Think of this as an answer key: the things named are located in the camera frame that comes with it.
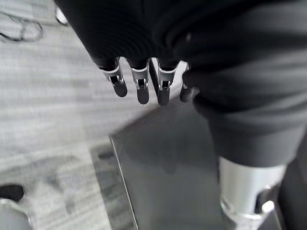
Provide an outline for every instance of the black fingertip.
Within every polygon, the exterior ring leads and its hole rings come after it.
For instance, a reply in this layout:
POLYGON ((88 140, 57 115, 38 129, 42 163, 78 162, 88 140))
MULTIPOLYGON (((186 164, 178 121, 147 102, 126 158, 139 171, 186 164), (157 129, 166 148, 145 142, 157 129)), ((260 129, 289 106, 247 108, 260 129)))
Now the black fingertip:
POLYGON ((128 93, 126 83, 115 83, 114 91, 119 97, 125 97, 128 93))
POLYGON ((147 104, 149 101, 148 88, 137 90, 138 101, 141 104, 147 104))
POLYGON ((182 102, 189 102, 193 99, 194 92, 195 88, 188 88, 183 84, 181 87, 179 98, 182 102))
POLYGON ((162 89, 158 92, 158 103, 159 105, 167 105, 169 102, 169 90, 162 89))

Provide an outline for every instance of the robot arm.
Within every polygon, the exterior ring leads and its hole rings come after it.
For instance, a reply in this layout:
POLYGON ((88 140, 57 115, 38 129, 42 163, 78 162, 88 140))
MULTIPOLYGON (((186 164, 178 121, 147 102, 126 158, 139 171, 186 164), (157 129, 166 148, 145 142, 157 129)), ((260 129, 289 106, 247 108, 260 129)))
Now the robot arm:
MULTIPOLYGON (((134 63, 189 63, 183 81, 200 90, 194 104, 210 122, 225 222, 256 230, 307 123, 304 1, 56 2, 119 96, 127 91, 118 57, 128 59, 138 95, 147 92, 148 69, 134 63)), ((160 67, 159 89, 167 93, 174 69, 160 67)))

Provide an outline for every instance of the black object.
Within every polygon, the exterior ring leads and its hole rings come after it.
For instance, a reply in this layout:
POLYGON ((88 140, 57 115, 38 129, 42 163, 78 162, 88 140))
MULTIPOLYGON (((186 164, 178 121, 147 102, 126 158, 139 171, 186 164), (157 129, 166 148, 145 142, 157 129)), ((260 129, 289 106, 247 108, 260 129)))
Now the black object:
POLYGON ((307 229, 307 134, 297 158, 288 166, 279 194, 279 204, 289 230, 307 229))
POLYGON ((185 84, 182 84, 180 91, 180 100, 182 102, 189 102, 194 98, 195 88, 189 88, 185 84))
POLYGON ((4 184, 0 186, 0 199, 19 202, 24 196, 24 188, 19 184, 4 184))
POLYGON ((114 84, 113 88, 116 94, 119 97, 125 97, 128 93, 125 81, 119 82, 118 79, 115 79, 115 77, 111 77, 111 81, 114 84))
MULTIPOLYGON (((208 123, 171 100, 110 136, 140 230, 225 230, 208 123)), ((260 230, 281 230, 273 212, 260 230)))

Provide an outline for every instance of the black cable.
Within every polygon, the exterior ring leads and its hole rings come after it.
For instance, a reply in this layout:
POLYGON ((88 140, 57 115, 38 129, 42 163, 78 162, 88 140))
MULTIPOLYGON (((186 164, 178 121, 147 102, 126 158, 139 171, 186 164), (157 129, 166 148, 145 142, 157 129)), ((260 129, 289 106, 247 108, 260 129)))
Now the black cable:
POLYGON ((15 15, 3 12, 3 11, 0 11, 0 14, 8 16, 15 23, 21 23, 22 27, 20 29, 19 37, 10 36, 10 35, 7 35, 4 32, 0 31, 0 36, 2 36, 3 38, 5 38, 9 41, 13 41, 13 42, 36 42, 36 41, 39 41, 44 36, 44 29, 42 27, 42 24, 44 24, 44 25, 55 25, 55 24, 52 24, 52 23, 40 22, 40 21, 32 20, 32 19, 26 19, 26 18, 23 18, 23 17, 19 17, 19 16, 15 16, 15 15), (28 24, 34 24, 34 27, 38 31, 38 35, 36 37, 34 37, 34 38, 24 38, 24 33, 26 31, 26 26, 28 24))

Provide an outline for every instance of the silver metal cylinder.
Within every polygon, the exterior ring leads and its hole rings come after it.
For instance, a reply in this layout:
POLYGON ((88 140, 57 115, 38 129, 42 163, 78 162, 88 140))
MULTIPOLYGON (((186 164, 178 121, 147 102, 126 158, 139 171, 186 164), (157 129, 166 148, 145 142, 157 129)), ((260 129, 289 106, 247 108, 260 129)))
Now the silver metal cylinder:
POLYGON ((283 179, 287 165, 275 167, 249 167, 220 157, 219 161, 221 207, 235 223, 235 230, 257 230, 274 209, 274 201, 261 204, 256 212, 259 195, 276 186, 283 179))

